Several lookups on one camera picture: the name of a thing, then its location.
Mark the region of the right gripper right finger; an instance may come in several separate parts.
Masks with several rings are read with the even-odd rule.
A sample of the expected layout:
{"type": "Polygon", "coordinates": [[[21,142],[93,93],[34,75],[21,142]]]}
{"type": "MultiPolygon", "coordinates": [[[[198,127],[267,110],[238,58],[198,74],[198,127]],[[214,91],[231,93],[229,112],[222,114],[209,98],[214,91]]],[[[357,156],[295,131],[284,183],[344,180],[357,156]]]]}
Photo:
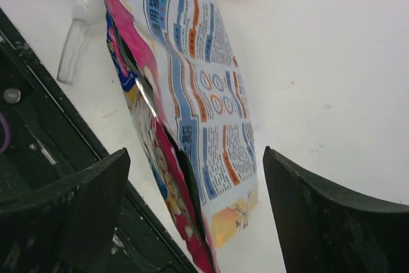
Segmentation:
{"type": "Polygon", "coordinates": [[[408,272],[408,206],[353,191],[266,147],[287,272],[408,272]]]}

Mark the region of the pink pet food bag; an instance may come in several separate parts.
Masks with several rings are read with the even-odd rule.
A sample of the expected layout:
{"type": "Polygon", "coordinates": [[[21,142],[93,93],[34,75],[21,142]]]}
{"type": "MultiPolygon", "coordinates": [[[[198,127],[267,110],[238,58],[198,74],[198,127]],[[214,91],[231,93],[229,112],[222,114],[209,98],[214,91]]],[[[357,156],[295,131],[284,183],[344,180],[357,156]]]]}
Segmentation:
{"type": "Polygon", "coordinates": [[[104,0],[107,44],[143,150],[194,263],[246,229],[258,201],[239,65],[216,0],[104,0]]]}

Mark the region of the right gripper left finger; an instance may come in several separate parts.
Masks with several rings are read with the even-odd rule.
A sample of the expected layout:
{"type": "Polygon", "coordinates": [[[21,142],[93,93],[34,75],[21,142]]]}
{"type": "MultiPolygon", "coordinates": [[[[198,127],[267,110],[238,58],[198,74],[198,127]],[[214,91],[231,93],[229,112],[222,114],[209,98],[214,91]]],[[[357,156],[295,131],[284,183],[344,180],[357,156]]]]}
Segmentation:
{"type": "Polygon", "coordinates": [[[94,165],[1,202],[1,272],[105,272],[130,157],[94,165]]]}

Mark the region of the clear plastic scoop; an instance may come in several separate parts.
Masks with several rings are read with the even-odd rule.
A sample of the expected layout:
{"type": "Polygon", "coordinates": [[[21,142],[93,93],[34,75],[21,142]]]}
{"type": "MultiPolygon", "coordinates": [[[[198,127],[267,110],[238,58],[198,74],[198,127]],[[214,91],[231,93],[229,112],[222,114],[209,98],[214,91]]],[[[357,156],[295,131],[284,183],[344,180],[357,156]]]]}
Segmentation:
{"type": "Polygon", "coordinates": [[[73,84],[81,57],[84,53],[89,30],[101,23],[105,17],[104,0],[75,0],[72,20],[59,60],[57,81],[73,84]]]}

